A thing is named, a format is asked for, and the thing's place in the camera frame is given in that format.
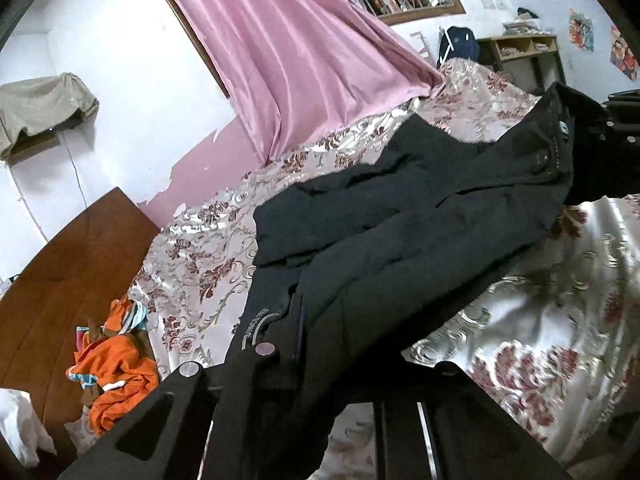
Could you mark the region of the black coat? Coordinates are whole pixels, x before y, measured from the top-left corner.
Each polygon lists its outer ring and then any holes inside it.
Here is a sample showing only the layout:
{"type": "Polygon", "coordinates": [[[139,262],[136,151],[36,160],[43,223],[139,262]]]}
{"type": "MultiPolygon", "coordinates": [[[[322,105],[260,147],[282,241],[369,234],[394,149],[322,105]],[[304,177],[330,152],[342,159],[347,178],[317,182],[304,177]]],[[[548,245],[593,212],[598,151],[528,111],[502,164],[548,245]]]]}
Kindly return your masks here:
{"type": "Polygon", "coordinates": [[[511,270],[565,206],[602,195],[590,166],[605,124],[562,84],[492,142],[412,116],[374,164],[259,206],[206,477],[303,479],[346,405],[407,399],[405,348],[511,270]]]}

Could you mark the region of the orange clothes pile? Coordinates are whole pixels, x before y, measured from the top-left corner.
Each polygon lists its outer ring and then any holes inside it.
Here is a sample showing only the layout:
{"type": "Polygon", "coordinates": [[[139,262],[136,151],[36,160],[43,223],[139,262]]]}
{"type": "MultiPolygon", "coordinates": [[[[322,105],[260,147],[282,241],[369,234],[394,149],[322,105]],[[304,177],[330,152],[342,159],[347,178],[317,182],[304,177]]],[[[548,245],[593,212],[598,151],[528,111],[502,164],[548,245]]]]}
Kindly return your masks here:
{"type": "Polygon", "coordinates": [[[74,364],[65,375],[81,386],[89,430],[96,436],[111,430],[160,384],[145,307],[122,296],[103,323],[78,326],[74,364]]]}

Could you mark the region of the wooden desk shelf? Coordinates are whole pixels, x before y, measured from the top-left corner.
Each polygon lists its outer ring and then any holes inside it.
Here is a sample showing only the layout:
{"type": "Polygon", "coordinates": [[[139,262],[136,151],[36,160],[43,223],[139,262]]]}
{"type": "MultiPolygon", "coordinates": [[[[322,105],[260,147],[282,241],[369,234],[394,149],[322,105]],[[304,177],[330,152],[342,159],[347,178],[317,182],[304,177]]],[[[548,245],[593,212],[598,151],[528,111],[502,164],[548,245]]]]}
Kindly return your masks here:
{"type": "Polygon", "coordinates": [[[477,42],[480,64],[534,96],[541,96],[554,82],[566,83],[555,35],[503,35],[477,42]]]}

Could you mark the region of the floral satin bedspread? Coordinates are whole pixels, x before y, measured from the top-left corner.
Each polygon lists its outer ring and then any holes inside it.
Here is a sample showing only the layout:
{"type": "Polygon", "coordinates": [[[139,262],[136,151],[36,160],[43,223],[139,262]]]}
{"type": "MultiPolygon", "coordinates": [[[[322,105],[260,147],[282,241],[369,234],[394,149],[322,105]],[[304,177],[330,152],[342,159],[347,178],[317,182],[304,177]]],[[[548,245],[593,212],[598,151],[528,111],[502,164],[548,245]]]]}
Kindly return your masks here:
{"type": "MultiPolygon", "coordinates": [[[[412,116],[461,142],[492,142],[537,104],[472,61],[456,58],[444,73],[435,99],[294,148],[160,231],[128,290],[146,309],[160,374],[227,356],[255,272],[259,206],[294,184],[374,164],[412,116]]],[[[568,463],[615,413],[638,406],[639,193],[565,206],[511,270],[401,355],[460,365],[568,463]]]]}

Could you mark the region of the dark blue bag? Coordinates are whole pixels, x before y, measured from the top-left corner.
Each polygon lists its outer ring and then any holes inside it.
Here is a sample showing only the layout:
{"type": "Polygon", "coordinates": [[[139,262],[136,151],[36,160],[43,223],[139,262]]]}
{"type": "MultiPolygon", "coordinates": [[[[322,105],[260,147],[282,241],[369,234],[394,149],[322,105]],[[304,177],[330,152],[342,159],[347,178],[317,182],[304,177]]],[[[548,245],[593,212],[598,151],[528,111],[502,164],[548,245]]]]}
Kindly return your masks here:
{"type": "Polygon", "coordinates": [[[465,58],[474,62],[480,58],[480,45],[471,29],[451,26],[440,31],[437,67],[441,68],[452,58],[465,58]]]}

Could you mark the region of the wooden headboard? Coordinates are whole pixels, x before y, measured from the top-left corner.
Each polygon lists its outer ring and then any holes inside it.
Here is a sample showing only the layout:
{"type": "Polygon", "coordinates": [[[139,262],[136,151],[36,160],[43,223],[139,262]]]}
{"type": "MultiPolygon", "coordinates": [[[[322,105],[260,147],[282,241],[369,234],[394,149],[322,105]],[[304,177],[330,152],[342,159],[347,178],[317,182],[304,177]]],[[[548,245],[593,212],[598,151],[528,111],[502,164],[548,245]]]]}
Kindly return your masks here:
{"type": "Polygon", "coordinates": [[[76,457],[65,429],[80,417],[75,330],[103,320],[140,270],[157,226],[113,188],[32,259],[1,300],[1,385],[26,391],[58,457],[76,457]]]}

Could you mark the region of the pink curtain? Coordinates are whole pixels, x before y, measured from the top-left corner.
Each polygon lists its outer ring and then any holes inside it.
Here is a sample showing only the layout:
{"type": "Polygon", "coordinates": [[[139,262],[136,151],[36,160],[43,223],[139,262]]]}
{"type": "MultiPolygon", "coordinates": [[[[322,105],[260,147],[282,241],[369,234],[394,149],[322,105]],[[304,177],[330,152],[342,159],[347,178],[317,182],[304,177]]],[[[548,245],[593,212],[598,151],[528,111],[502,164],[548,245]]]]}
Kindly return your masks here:
{"type": "Polygon", "coordinates": [[[262,162],[417,96],[444,77],[350,0],[172,0],[262,162]]]}

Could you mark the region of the colourful wall picture right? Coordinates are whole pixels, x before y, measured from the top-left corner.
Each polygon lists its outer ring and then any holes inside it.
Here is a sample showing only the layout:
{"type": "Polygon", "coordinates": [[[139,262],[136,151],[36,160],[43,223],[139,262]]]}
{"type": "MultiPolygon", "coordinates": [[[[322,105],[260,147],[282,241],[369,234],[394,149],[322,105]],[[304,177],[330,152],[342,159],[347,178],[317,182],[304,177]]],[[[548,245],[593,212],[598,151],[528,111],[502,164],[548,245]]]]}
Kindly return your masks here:
{"type": "Polygon", "coordinates": [[[627,41],[615,25],[611,26],[612,47],[610,62],[618,68],[628,79],[638,78],[638,62],[631,52],[627,41]]]}

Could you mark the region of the colourful wall picture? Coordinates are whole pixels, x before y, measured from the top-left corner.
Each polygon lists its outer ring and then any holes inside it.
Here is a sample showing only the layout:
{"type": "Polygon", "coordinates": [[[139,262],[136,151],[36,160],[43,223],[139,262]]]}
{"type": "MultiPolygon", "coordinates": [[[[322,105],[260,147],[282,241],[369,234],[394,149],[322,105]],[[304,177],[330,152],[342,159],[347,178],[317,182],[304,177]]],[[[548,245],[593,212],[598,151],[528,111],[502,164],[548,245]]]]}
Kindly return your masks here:
{"type": "Polygon", "coordinates": [[[584,14],[570,9],[570,19],[568,20],[568,34],[570,42],[580,50],[588,52],[594,51],[594,30],[590,18],[584,14]]]}
{"type": "Polygon", "coordinates": [[[638,78],[638,62],[631,52],[627,41],[615,25],[611,26],[612,47],[610,62],[618,68],[628,79],[638,78]]]}

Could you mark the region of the colourful wall picture left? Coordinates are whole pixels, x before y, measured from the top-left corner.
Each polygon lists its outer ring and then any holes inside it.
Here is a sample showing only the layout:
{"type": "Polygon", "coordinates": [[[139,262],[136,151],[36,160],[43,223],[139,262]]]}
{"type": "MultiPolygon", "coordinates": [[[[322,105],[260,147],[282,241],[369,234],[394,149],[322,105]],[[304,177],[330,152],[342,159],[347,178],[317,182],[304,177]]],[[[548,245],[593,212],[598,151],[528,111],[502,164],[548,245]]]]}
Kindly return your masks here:
{"type": "Polygon", "coordinates": [[[570,42],[580,50],[588,52],[594,51],[594,30],[590,18],[584,14],[570,9],[570,19],[568,20],[568,34],[570,42]]]}

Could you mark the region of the beige cloth on wall shelf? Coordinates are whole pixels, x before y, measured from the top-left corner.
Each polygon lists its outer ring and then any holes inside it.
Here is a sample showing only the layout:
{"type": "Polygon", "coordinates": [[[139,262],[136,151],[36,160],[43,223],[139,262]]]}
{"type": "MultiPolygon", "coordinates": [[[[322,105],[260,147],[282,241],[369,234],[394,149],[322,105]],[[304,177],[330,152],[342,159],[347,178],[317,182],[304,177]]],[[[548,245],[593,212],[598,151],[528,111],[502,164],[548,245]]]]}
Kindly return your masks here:
{"type": "Polygon", "coordinates": [[[1,86],[1,160],[21,138],[74,128],[99,109],[98,98],[72,73],[26,79],[1,86]]]}

